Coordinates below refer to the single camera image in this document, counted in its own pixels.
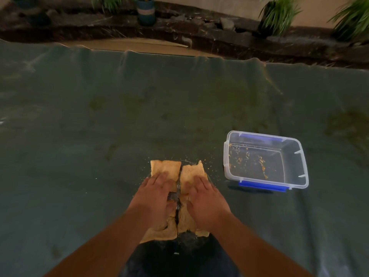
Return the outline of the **person's right hand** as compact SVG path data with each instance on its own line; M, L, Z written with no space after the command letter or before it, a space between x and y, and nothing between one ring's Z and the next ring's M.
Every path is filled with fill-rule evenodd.
M186 205L197 228L210 233L215 232L224 217L232 215L224 196L202 176L194 176Z

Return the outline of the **green tarp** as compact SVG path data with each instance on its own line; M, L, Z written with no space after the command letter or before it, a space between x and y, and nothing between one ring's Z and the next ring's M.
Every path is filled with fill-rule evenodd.
M232 130L298 139L309 186L238 187ZM197 163L318 277L369 277L369 71L0 42L0 277L40 277L118 218L150 160Z

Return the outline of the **tan cardboard sheet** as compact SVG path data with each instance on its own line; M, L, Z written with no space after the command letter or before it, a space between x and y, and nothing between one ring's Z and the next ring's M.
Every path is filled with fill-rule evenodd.
M159 55L203 56L208 58L219 57L218 55L191 49L186 45L145 38L67 41L60 42L60 44L68 47L81 46L91 50L133 51Z

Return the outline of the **person's right forearm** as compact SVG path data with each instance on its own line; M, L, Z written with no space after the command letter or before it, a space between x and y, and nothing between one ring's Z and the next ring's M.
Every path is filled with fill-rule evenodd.
M198 219L245 277L313 277L302 266L253 233L232 213Z

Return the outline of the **clear plastic container blue clips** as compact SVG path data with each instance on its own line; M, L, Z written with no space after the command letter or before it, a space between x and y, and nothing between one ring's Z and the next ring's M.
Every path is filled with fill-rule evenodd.
M239 178L232 176L229 169L228 151L230 144L241 144L262 149L267 180ZM289 137L230 131L224 142L224 175L235 181L239 187L273 192L304 189L309 185L307 163L299 140Z

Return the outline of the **green grass plant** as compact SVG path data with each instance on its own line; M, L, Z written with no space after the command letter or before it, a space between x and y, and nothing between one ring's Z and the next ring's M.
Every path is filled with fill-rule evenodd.
M270 0L262 8L257 32L260 37L280 36L286 32L301 10L297 0Z
M91 0L93 7L100 7L103 13L117 13L122 0Z
M332 36L349 42L369 29L369 0L353 0L344 5L330 20L335 23Z

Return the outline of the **blue striped plant pot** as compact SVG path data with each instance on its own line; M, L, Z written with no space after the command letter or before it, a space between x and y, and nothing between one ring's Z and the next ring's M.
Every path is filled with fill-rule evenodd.
M155 0L136 0L138 21L142 26L153 26L156 22Z

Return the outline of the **dark stone border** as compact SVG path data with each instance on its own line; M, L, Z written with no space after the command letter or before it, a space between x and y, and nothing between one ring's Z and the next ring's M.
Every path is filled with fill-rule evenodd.
M147 38L239 60L369 70L369 39L338 42L329 28L301 26L264 38L256 20L162 1L156 1L154 9L154 25L142 26L133 0L122 0L112 13L91 0L39 0L32 9L8 1L0 5L0 39L47 43Z

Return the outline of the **person's left forearm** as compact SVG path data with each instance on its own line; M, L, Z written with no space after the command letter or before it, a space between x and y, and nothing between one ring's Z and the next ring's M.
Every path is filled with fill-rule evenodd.
M129 208L43 277L118 277L146 231L166 219L166 209Z

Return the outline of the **small yellow flatbread piece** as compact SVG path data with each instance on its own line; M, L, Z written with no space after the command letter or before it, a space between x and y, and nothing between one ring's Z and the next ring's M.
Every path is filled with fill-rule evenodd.
M208 178L204 167L201 161L198 162L197 165L184 165L181 170L181 174L179 177L180 184L193 184L194 186L194 177L204 177ZM194 219L191 217L187 210L187 203L182 205L180 214L179 214L179 221L178 221L178 234L191 232L194 233L197 237L208 237L209 232L205 230L201 230L197 227Z

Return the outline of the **person's left hand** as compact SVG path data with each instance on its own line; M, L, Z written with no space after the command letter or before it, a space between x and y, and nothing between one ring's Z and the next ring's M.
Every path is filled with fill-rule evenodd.
M171 187L167 175L164 172L146 178L127 208L127 212L136 214L147 228L155 227L167 219L166 202Z

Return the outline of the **orange crumbs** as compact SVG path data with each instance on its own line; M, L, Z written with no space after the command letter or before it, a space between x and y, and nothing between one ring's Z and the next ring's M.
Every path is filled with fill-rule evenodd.
M228 151L229 169L232 176L267 180L264 150L253 146L230 144Z

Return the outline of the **person's dark trousers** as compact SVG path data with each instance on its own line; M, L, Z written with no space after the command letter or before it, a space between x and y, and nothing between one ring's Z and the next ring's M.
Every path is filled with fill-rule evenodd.
M200 247L178 242L140 244L118 277L242 277L213 235Z

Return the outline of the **large yellow flatbread piece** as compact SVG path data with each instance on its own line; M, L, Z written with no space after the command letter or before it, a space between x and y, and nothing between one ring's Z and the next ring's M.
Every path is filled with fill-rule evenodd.
M177 181L179 179L179 174L181 170L182 163L180 161L160 161L160 160L151 160L151 175L154 176L156 174L161 174L167 172L167 180L171 181L171 187L169 192L176 192L177 190ZM140 241L140 244L150 242L150 241L168 241L174 240L177 238L177 223L174 218L167 218L162 221L160 224L155 227L149 228L143 238Z

